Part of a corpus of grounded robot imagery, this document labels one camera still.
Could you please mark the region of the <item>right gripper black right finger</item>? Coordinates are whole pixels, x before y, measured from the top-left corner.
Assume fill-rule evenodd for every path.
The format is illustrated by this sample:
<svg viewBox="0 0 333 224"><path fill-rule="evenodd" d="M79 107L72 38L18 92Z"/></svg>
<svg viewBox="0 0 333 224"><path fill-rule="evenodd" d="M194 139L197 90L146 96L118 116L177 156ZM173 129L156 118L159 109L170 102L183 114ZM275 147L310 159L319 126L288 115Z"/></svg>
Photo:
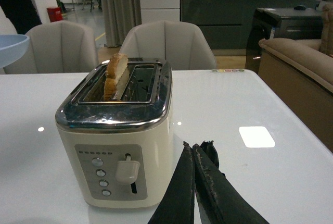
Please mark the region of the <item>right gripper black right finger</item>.
<svg viewBox="0 0 333 224"><path fill-rule="evenodd" d="M216 150L193 146L196 198L202 223L268 223L250 206L215 164Z"/></svg>

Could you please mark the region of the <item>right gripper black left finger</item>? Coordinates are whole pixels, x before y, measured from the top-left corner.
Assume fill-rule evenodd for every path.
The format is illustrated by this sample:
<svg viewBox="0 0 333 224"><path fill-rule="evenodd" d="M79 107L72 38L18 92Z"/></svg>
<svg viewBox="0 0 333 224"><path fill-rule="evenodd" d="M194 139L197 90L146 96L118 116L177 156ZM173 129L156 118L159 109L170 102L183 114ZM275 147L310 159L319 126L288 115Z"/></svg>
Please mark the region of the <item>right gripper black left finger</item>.
<svg viewBox="0 0 333 224"><path fill-rule="evenodd" d="M192 148L184 148L162 201L149 223L193 223L195 197L195 164Z"/></svg>

